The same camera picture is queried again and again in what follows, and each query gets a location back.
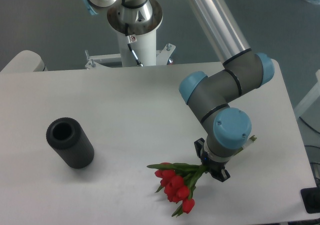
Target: black cylinder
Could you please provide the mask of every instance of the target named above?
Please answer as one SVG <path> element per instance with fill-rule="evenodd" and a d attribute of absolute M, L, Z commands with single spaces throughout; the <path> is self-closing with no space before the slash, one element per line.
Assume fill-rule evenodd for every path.
<path fill-rule="evenodd" d="M 73 169 L 82 169 L 94 159 L 94 148 L 73 118 L 62 117 L 51 123 L 46 131 L 46 140 Z"/>

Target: metal mount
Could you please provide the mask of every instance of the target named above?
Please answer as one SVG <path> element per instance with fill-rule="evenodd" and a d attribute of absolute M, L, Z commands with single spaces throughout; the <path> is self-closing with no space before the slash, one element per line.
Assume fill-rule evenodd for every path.
<path fill-rule="evenodd" d="M 209 173 L 211 176 L 219 180 L 220 182 L 224 182 L 225 180 L 230 178 L 229 172 L 225 169 L 226 163 L 220 163 L 211 160 L 208 157 L 208 153 L 204 151 L 205 140 L 203 138 L 198 139 L 194 142 L 195 152 L 198 158 L 200 158 L 201 163 L 210 168 Z"/>
<path fill-rule="evenodd" d="M 172 53 L 175 51 L 176 46 L 168 43 L 165 45 L 163 50 L 156 51 L 156 65 L 170 65 L 173 64 L 173 60 L 171 58 Z M 88 50 L 85 50 L 85 56 L 87 63 L 85 65 L 86 69 L 95 69 L 95 68 L 107 68 L 108 66 L 104 66 L 101 64 L 110 64 L 110 63 L 120 63 L 121 55 L 118 54 L 108 54 L 108 55 L 97 55 L 90 56 Z"/>

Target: black object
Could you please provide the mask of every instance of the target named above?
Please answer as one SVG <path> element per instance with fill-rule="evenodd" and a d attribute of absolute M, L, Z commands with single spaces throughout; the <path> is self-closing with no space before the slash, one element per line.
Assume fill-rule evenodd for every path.
<path fill-rule="evenodd" d="M 51 123 L 46 131 L 46 140 L 73 169 L 82 169 L 94 159 L 94 148 L 73 118 L 62 117 Z"/>
<path fill-rule="evenodd" d="M 200 158 L 201 163 L 210 168 L 209 173 L 214 179 L 224 182 L 230 178 L 229 172 L 225 169 L 225 164 L 221 162 L 212 161 L 208 157 L 208 153 L 204 151 L 205 140 L 203 138 L 198 139 L 194 142 L 195 152 L 198 158 Z"/>
<path fill-rule="evenodd" d="M 301 196 L 308 214 L 320 213 L 320 189 L 317 187 L 304 188 Z"/>
<path fill-rule="evenodd" d="M 299 117 L 299 119 L 300 119 L 308 128 L 310 128 L 312 131 L 314 131 L 316 134 L 320 134 L 319 131 L 315 130 L 312 126 L 310 126 L 309 123 L 307 123 L 302 117 Z"/>

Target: black cable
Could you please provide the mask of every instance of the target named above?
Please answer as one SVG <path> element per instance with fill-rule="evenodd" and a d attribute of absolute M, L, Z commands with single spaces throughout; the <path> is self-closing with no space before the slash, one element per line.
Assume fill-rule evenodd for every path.
<path fill-rule="evenodd" d="M 124 26 L 125 26 L 125 27 L 124 27 L 124 35 L 127 37 L 127 36 L 129 36 L 129 24 L 128 24 L 128 23 L 125 23 Z M 129 48 L 130 52 L 132 53 L 132 55 L 134 56 L 134 59 L 135 59 L 136 64 L 137 64 L 138 66 L 141 66 L 142 62 L 140 62 L 139 59 L 136 59 L 137 55 L 136 55 L 135 51 L 132 49 L 130 43 L 128 43 L 128 48 Z"/>
<path fill-rule="evenodd" d="M 310 128 L 312 131 L 314 131 L 316 134 L 320 134 L 320 131 L 315 130 L 312 126 L 310 126 L 305 120 L 303 120 L 302 117 L 299 117 L 301 119 L 301 121 L 308 127 Z"/>
<path fill-rule="evenodd" d="M 314 146 L 314 145 L 304 145 L 305 147 L 310 147 L 310 148 L 316 148 L 316 149 L 320 149 L 320 147 L 318 146 Z"/>

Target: gray floor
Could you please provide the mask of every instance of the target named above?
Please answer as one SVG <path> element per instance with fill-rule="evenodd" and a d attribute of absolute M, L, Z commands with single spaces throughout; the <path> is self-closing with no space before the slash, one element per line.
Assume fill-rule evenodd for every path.
<path fill-rule="evenodd" d="M 225 1 L 253 50 L 279 62 L 295 107 L 316 83 L 320 69 L 320 5 L 303 0 Z M 177 64 L 218 60 L 187 0 L 158 2 L 164 13 L 158 49 L 175 44 Z M 81 0 L 0 0 L 0 16 L 0 70 L 23 50 L 38 53 L 51 71 L 83 69 L 86 49 L 91 55 L 118 53 L 106 11 L 90 16 Z M 317 130 L 319 105 L 317 101 L 304 114 Z M 320 145 L 319 135 L 298 123 L 304 143 Z M 320 160 L 320 152 L 312 159 Z"/>

